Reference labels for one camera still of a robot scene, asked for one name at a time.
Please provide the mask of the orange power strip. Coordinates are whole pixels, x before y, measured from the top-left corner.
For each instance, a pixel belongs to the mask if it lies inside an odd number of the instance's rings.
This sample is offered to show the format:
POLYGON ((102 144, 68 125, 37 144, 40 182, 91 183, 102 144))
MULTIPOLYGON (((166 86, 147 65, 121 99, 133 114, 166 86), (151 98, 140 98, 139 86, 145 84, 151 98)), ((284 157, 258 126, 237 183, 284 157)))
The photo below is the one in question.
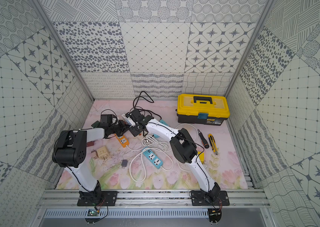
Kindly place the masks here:
POLYGON ((116 138, 123 148, 125 148, 129 145, 129 141, 124 135, 123 136, 116 136, 116 138))

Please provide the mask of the green dragon cube socket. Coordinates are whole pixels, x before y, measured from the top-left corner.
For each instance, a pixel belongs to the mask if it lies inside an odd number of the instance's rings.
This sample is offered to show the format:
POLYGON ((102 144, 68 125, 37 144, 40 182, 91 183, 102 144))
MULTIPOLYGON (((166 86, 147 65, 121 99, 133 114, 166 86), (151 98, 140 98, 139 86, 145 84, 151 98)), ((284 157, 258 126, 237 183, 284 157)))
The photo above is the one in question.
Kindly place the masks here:
POLYGON ((95 121, 92 125, 92 128, 99 128, 100 127, 100 121, 95 121))

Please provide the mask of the dark grey plug adapter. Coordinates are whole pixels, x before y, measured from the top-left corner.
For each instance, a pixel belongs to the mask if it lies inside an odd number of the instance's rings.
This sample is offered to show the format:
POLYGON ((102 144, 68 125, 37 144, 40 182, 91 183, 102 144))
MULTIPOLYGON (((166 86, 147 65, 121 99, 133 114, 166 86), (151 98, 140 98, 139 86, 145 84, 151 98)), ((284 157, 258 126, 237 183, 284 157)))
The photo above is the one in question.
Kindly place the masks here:
POLYGON ((123 159, 122 162, 121 162, 121 167, 125 168, 125 167, 127 167, 127 165, 128 165, 128 160, 123 159))

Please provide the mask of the pink dual USB charger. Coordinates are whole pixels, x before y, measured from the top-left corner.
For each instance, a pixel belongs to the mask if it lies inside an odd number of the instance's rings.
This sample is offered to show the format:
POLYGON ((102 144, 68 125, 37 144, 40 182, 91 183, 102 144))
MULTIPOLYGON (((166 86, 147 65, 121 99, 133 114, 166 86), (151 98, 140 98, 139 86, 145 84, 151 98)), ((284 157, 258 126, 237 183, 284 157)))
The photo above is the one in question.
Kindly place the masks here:
POLYGON ((97 151, 96 150, 91 151, 91 157, 93 159, 98 159, 98 155, 97 155, 97 151))

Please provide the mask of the blue power strip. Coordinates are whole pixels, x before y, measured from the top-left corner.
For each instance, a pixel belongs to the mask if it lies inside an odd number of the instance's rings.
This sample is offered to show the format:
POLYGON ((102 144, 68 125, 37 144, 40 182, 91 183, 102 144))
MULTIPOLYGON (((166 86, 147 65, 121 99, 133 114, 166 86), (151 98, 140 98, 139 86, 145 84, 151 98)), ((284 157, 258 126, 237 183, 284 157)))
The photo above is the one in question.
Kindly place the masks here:
POLYGON ((160 169, 163 166, 163 161, 151 150, 145 150, 143 155, 157 168, 160 169))

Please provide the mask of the yellow plug adapter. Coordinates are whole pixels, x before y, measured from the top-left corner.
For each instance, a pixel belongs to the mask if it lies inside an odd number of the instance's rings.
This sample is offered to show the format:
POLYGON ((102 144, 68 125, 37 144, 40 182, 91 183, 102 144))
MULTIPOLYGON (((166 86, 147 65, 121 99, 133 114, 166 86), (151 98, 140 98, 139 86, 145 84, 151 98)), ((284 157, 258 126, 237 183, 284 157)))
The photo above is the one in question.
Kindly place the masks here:
POLYGON ((201 163, 203 164, 204 163, 204 152, 198 152, 198 156, 199 156, 199 159, 201 161, 201 163))

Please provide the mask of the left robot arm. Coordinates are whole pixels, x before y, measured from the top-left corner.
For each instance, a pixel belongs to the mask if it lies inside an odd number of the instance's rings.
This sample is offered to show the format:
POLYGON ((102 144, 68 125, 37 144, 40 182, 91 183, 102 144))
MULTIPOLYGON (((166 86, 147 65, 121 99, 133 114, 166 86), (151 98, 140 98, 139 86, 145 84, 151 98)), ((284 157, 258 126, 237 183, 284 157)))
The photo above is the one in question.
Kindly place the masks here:
POLYGON ((115 114, 102 114, 100 120, 94 122, 89 129, 62 131, 54 144, 52 160, 77 180, 81 192, 98 192, 99 182, 84 163, 87 143, 109 139, 111 135, 123 136, 129 128, 130 125, 119 120, 115 114))

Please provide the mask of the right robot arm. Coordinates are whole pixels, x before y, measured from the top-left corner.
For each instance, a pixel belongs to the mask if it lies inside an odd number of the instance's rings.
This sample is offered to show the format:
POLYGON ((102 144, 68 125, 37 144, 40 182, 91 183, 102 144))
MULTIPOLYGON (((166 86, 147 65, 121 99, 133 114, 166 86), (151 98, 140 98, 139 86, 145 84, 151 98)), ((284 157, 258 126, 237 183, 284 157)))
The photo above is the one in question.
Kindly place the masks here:
POLYGON ((151 115, 144 116, 137 109, 126 113, 125 117, 130 122, 130 132, 134 137, 139 135, 140 132, 146 131, 168 141, 174 157, 190 168, 200 185, 201 191, 205 193, 205 197, 212 201, 216 200, 221 191, 220 186, 202 165, 200 155, 196 150, 199 144, 193 141, 186 129, 178 130, 166 126, 151 115))

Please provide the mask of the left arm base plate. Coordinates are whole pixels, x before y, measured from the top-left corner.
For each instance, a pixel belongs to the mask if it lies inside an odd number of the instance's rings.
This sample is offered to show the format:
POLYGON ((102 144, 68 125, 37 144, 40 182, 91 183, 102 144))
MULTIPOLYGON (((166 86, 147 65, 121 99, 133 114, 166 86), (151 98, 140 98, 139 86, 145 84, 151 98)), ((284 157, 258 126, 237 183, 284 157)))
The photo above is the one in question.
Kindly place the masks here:
POLYGON ((118 191, 102 191, 96 192, 82 192, 79 191, 79 200, 77 206, 89 207, 89 206, 115 206, 117 200, 118 191))

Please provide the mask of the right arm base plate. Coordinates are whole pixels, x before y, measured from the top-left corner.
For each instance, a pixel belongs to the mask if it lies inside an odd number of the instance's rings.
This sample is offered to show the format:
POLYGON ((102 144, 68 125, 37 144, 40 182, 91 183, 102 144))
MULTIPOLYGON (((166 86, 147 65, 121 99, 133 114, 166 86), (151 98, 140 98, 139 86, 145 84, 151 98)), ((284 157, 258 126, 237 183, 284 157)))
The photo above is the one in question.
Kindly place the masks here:
POLYGON ((230 206, 228 193, 220 191, 214 198, 202 190, 191 190, 189 192, 193 206, 230 206))

